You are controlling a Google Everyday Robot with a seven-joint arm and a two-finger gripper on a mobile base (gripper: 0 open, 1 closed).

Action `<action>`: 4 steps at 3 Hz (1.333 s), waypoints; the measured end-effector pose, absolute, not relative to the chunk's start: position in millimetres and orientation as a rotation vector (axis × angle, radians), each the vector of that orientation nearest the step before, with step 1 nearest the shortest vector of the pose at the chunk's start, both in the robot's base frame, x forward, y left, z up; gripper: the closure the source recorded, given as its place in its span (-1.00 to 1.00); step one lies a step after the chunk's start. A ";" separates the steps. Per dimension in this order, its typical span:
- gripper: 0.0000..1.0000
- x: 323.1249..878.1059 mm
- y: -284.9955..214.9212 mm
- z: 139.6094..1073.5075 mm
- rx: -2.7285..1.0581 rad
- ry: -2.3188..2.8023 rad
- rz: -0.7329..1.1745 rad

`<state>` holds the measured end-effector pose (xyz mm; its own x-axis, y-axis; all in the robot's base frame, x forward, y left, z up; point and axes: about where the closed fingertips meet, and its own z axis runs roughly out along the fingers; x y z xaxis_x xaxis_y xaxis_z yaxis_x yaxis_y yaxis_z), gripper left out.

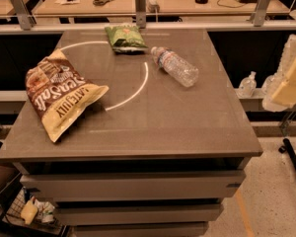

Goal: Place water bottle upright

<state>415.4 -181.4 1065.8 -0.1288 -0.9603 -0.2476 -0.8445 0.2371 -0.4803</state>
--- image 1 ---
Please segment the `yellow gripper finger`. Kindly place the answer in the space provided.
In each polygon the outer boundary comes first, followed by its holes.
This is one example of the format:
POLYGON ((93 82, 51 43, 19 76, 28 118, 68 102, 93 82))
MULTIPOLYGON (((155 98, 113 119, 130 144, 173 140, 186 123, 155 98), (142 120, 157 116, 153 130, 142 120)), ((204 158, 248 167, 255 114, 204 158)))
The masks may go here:
POLYGON ((296 105, 296 35, 289 36, 273 76, 262 107, 270 112, 293 108, 296 105))

